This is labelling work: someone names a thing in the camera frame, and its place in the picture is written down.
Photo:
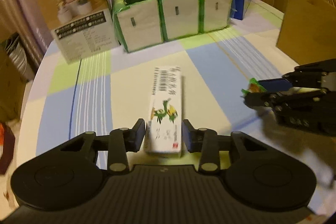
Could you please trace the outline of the small green snack packet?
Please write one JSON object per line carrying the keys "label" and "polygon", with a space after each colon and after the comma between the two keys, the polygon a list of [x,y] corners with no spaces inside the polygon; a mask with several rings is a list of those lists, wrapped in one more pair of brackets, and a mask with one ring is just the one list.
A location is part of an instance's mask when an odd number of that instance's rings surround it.
{"label": "small green snack packet", "polygon": [[242,89],[241,92],[243,93],[243,96],[246,96],[248,93],[264,93],[267,92],[267,90],[258,82],[258,80],[251,78],[249,80],[248,88]]}

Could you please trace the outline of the white long ointment box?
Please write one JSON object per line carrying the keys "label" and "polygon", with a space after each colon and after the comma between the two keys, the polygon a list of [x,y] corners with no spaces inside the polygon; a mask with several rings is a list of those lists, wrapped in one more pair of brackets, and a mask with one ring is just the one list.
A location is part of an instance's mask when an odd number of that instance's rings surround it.
{"label": "white long ointment box", "polygon": [[144,149],[179,157],[182,151],[182,73],[179,66],[155,67]]}

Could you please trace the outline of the brown cardboard box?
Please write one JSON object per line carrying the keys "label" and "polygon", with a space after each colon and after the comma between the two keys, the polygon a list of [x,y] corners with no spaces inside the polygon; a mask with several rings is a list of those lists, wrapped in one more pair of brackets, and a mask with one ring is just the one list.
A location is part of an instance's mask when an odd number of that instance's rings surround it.
{"label": "brown cardboard box", "polygon": [[276,47],[299,65],[334,59],[335,7],[325,0],[288,0]]}

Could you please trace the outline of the right tissue pack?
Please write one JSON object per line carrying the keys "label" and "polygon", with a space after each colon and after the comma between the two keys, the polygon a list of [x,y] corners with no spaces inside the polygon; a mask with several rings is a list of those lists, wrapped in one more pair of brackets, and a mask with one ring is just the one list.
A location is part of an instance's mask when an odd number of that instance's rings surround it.
{"label": "right tissue pack", "polygon": [[233,0],[199,0],[199,32],[221,30],[228,26]]}

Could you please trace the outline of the tissue pack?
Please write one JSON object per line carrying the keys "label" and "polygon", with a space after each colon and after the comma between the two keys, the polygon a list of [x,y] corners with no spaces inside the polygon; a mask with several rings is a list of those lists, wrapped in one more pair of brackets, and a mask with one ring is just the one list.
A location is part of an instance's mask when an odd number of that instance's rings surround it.
{"label": "tissue pack", "polygon": [[159,0],[165,41],[197,35],[199,0]]}
{"label": "tissue pack", "polygon": [[233,0],[199,0],[199,32],[221,30],[228,26]]}
{"label": "tissue pack", "polygon": [[131,5],[113,0],[112,19],[116,38],[128,53],[164,42],[158,0]]}

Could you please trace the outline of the dark wooden tissue holder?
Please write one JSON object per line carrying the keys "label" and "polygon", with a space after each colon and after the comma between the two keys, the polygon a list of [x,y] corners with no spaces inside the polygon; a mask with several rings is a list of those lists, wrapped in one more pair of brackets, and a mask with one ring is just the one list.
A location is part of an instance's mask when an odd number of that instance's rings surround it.
{"label": "dark wooden tissue holder", "polygon": [[8,125],[1,122],[1,175],[5,175],[14,156],[15,136]]}

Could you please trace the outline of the middle tissue pack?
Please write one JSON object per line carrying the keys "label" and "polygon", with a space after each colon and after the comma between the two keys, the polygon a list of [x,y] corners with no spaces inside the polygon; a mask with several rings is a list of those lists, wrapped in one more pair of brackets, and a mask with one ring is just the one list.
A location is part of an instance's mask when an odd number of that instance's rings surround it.
{"label": "middle tissue pack", "polygon": [[199,0],[159,0],[165,41],[197,35]]}

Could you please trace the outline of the left tissue pack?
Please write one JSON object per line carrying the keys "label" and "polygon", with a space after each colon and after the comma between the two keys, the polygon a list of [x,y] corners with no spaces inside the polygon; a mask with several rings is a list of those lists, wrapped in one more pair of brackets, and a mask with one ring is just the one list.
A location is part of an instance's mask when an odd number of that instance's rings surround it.
{"label": "left tissue pack", "polygon": [[164,42],[158,0],[131,5],[113,0],[112,19],[116,38],[128,53]]}

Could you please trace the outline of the stacked cardboard boxes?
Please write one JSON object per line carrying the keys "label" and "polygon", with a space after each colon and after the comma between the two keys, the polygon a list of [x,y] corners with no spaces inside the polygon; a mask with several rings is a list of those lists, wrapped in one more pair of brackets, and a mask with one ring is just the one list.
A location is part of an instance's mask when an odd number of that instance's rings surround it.
{"label": "stacked cardboard boxes", "polygon": [[26,83],[34,77],[19,34],[1,41],[1,122],[20,118]]}

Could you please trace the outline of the white beige product box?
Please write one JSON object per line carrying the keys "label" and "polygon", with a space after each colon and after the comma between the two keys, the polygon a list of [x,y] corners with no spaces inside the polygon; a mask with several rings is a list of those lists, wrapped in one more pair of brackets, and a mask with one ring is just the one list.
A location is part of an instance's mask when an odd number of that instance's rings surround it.
{"label": "white beige product box", "polygon": [[68,64],[119,45],[108,0],[37,0],[37,3]]}

